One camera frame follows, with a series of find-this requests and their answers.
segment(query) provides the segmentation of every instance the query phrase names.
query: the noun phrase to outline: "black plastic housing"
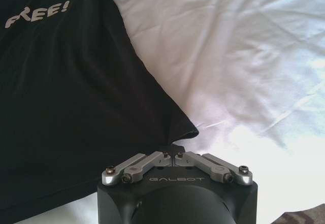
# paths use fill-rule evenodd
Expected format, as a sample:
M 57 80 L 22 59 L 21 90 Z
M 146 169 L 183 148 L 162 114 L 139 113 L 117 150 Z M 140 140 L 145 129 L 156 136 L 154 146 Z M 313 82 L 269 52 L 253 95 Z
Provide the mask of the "black plastic housing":
M 257 184 L 223 184 L 196 167 L 155 167 L 138 183 L 97 186 L 100 224 L 255 224 Z

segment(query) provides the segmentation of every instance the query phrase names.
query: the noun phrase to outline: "wrinkled white fabric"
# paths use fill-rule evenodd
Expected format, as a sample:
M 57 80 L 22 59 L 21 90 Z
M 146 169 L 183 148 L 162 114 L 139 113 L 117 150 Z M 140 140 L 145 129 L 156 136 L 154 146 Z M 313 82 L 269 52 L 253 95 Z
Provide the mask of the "wrinkled white fabric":
M 200 131 L 178 144 L 252 170 L 257 223 L 325 203 L 325 0 L 114 1 Z

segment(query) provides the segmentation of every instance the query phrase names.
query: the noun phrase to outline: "white bedsheet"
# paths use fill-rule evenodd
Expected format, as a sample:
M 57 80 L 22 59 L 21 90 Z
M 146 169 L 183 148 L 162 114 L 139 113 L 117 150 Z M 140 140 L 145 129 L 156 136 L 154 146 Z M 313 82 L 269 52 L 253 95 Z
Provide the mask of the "white bedsheet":
M 248 165 L 257 223 L 325 203 L 325 0 L 115 0 L 149 72 L 200 135 Z M 95 224 L 96 194 L 20 222 Z

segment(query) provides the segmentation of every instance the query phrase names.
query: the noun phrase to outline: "patterned fabric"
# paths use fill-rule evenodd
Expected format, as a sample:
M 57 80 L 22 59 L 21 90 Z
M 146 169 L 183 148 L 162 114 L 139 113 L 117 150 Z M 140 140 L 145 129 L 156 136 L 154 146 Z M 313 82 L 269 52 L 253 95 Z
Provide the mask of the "patterned fabric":
M 285 212 L 272 224 L 325 224 L 325 204 L 305 211 Z

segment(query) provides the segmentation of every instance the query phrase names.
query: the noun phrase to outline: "metal bracket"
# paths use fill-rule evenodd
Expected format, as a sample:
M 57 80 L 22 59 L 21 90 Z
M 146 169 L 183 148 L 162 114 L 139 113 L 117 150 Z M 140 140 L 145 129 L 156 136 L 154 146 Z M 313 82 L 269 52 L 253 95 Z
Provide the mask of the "metal bracket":
M 227 167 L 235 178 L 236 183 L 240 185 L 253 184 L 253 174 L 249 171 L 247 166 L 236 167 L 211 154 L 203 154 L 202 157 L 217 165 Z
M 171 165 L 171 157 L 156 151 L 133 166 L 124 170 L 122 182 L 133 183 L 142 180 L 143 175 L 153 167 L 166 167 Z
M 106 186 L 111 186 L 117 184 L 121 180 L 121 176 L 128 166 L 135 164 L 136 162 L 145 158 L 145 154 L 136 154 L 135 156 L 131 157 L 130 159 L 124 161 L 123 163 L 119 164 L 110 171 L 103 171 L 102 172 L 102 183 Z
M 238 168 L 210 154 L 200 156 L 193 152 L 181 153 L 175 156 L 175 164 L 180 167 L 197 167 L 217 182 L 229 183 L 234 180 L 240 185 L 253 183 L 253 174 L 248 167 Z
M 172 166 L 172 159 L 166 152 L 156 151 L 149 156 L 137 154 L 116 167 L 108 167 L 102 172 L 103 185 L 116 185 L 120 180 L 124 183 L 138 182 L 153 167 Z M 236 167 L 211 154 L 202 156 L 193 152 L 180 152 L 175 156 L 175 166 L 197 167 L 210 175 L 216 182 L 240 185 L 252 185 L 253 174 L 248 167 Z
M 154 152 L 149 156 L 136 154 L 116 167 L 108 167 L 102 172 L 102 183 L 106 186 L 116 185 L 122 180 L 125 183 L 138 182 L 152 167 L 171 165 L 171 157 L 167 153 Z
M 211 179 L 216 182 L 229 183 L 234 179 L 228 168 L 217 165 L 190 151 L 176 155 L 175 164 L 180 167 L 197 167 L 209 174 Z

